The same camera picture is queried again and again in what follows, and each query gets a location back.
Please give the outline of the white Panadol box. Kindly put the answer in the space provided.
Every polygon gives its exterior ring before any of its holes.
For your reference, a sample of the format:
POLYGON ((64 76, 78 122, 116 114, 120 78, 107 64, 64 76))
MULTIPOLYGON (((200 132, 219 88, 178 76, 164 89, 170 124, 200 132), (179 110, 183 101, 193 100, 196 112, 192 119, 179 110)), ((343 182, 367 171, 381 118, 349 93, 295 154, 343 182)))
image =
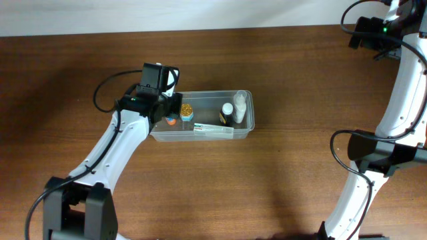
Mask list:
POLYGON ((202 123, 195 123, 193 126, 193 132, 196 135, 205 135, 206 137, 221 138, 221 139, 233 139, 234 128, 224 127, 220 125, 208 125, 202 123))

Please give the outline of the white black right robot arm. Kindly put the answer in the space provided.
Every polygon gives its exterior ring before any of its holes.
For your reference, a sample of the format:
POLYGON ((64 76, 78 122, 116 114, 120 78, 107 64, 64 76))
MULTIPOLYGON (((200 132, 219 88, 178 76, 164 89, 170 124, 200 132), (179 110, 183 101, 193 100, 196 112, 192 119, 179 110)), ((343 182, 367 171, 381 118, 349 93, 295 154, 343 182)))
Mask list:
POLYGON ((386 112, 375 132, 348 130, 349 176, 336 208, 316 239, 358 239, 379 189, 399 169, 426 164, 426 2, 385 1, 384 19, 361 17, 349 46, 377 51, 375 59, 399 60, 386 112))

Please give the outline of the gold lid small jar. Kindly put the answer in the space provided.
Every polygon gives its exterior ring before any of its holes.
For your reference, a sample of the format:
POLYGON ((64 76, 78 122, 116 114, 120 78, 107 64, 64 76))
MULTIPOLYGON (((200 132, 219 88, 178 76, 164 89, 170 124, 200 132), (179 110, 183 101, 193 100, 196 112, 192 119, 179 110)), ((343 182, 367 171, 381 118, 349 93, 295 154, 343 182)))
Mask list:
POLYGON ((183 122, 190 122, 193 119, 193 107, 189 103, 183 103, 180 109, 180 118, 183 122))

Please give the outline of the dark bottle white cap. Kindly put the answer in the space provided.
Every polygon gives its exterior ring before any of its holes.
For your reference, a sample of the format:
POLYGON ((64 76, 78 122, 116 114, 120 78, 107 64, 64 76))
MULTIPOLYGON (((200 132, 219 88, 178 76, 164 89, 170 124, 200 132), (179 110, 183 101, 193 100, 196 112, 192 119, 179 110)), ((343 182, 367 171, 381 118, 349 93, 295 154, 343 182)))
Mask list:
POLYGON ((232 113, 234 107, 231 103, 224 103, 220 111, 220 122, 226 127, 230 127, 233 121, 232 113))

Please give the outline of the orange Redoxon tablet tube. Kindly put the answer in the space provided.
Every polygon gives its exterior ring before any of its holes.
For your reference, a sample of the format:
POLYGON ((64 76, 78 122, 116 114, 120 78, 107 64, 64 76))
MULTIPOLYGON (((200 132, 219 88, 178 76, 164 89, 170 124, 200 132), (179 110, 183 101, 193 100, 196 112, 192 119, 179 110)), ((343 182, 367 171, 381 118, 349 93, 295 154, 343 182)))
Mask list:
POLYGON ((174 119, 173 117, 166 117, 165 120, 168 125, 175 125, 177 123, 177 119, 174 119))

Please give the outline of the white translucent squeeze bottle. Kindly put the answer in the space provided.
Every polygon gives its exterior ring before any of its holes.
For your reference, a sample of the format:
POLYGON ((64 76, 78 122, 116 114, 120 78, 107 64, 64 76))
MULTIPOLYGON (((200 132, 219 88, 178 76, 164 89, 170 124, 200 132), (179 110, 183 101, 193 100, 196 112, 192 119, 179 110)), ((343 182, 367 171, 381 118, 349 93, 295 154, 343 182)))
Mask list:
POLYGON ((244 115, 246 113, 247 93, 244 90, 239 90, 234 95, 233 104, 234 104, 234 113, 233 118, 236 123, 241 123, 243 121, 244 115))

